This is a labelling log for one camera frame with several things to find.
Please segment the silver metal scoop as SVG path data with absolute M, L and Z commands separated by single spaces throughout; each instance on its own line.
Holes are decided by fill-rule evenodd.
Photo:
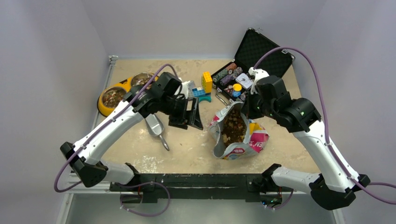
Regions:
M 170 151 L 170 147 L 163 137 L 164 125 L 161 120 L 155 115 L 150 114 L 145 118 L 146 127 L 148 133 L 152 137 L 158 137 L 167 151 Z

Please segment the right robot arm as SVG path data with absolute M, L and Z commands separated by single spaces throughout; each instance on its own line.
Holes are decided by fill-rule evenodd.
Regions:
M 262 173 L 262 192 L 287 187 L 309 194 L 326 210 L 335 210 L 349 206 L 355 192 L 370 183 L 325 137 L 325 123 L 315 105 L 306 98 L 292 99 L 281 78 L 255 80 L 241 111 L 250 119 L 274 119 L 299 140 L 319 168 L 319 173 L 305 173 L 273 164 Z

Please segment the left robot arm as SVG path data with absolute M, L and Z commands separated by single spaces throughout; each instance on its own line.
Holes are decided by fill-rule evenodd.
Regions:
M 176 76 L 164 72 L 149 89 L 142 85 L 131 87 L 114 111 L 85 137 L 75 143 L 65 142 L 61 152 L 83 185 L 90 188 L 108 181 L 117 182 L 128 191 L 138 188 L 139 178 L 131 165 L 101 158 L 127 130 L 151 114 L 168 115 L 169 126 L 202 130 L 199 99 L 193 98 L 188 110 L 188 97 L 181 92 L 185 88 Z

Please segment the colourful pet food bag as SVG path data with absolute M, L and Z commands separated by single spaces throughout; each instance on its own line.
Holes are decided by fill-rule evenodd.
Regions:
M 257 122 L 241 113 L 242 102 L 234 102 L 217 111 L 209 124 L 209 132 L 216 141 L 213 155 L 218 159 L 236 160 L 258 155 L 270 135 Z

